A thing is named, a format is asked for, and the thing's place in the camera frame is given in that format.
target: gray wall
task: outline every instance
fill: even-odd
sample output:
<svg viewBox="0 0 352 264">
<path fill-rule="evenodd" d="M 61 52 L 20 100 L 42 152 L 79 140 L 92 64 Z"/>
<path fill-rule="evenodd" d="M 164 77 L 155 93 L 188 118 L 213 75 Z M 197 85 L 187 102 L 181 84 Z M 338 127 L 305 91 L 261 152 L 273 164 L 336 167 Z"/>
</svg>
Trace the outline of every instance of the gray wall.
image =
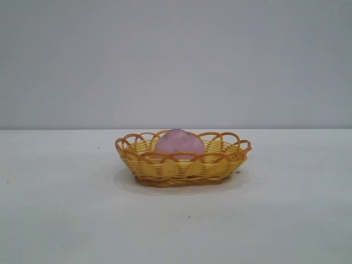
<svg viewBox="0 0 352 264">
<path fill-rule="evenodd" d="M 352 127 L 351 0 L 0 0 L 0 128 Z"/>
</svg>

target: white table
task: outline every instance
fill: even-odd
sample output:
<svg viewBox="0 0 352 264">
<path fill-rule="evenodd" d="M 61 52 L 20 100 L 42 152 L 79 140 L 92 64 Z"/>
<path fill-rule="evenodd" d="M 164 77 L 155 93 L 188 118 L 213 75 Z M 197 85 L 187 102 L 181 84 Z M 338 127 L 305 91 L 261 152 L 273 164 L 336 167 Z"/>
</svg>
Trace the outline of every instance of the white table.
<svg viewBox="0 0 352 264">
<path fill-rule="evenodd" d="M 0 263 L 351 264 L 352 130 L 233 131 L 240 173 L 171 189 L 119 159 L 142 130 L 0 131 Z"/>
</svg>

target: basket base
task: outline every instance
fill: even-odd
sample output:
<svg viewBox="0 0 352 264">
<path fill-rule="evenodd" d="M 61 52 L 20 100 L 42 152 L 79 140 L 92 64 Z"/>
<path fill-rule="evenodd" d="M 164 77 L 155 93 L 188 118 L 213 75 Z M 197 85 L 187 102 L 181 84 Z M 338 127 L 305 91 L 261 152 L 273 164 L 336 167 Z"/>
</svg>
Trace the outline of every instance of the basket base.
<svg viewBox="0 0 352 264">
<path fill-rule="evenodd" d="M 151 187 L 159 187 L 159 188 L 167 188 L 167 187 L 185 187 L 185 186 L 202 186 L 202 185 L 217 185 L 220 183 L 223 183 L 226 181 L 228 178 L 230 178 L 230 175 L 226 176 L 225 178 L 222 178 L 220 180 L 193 180 L 189 182 L 182 182 L 182 183 L 175 183 L 172 181 L 154 181 L 154 180 L 142 180 L 139 179 L 137 176 L 135 176 L 136 180 L 146 186 L 151 186 Z"/>
</svg>

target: yellow wicker basket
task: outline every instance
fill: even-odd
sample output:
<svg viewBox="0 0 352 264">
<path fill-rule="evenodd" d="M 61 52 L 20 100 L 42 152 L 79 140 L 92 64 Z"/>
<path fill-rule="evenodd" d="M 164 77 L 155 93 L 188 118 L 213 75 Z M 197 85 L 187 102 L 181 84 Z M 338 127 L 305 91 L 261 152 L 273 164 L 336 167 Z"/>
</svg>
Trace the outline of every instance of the yellow wicker basket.
<svg viewBox="0 0 352 264">
<path fill-rule="evenodd" d="M 240 140 L 234 133 L 208 132 L 196 135 L 205 146 L 203 155 L 189 152 L 168 155 L 154 151 L 157 141 L 168 131 L 129 134 L 115 142 L 123 162 L 145 185 L 171 187 L 219 184 L 246 161 L 246 154 L 251 150 L 251 142 Z M 235 142 L 225 142 L 224 138 L 229 136 Z M 246 144 L 246 148 L 241 148 L 242 144 Z M 177 155 L 192 155 L 194 158 L 178 160 L 175 158 Z"/>
</svg>

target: pink egg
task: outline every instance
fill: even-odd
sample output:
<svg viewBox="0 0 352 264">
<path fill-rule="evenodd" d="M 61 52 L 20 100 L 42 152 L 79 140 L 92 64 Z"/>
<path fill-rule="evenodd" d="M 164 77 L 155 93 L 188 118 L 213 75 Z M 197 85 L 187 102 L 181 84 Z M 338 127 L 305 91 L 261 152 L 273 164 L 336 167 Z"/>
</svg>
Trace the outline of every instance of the pink egg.
<svg viewBox="0 0 352 264">
<path fill-rule="evenodd" d="M 155 146 L 155 151 L 166 154 L 177 152 L 192 152 L 195 154 L 204 154 L 205 148 L 203 142 L 194 134 L 188 133 L 181 129 L 173 129 L 162 136 Z M 192 159 L 191 155 L 177 155 L 179 160 Z"/>
</svg>

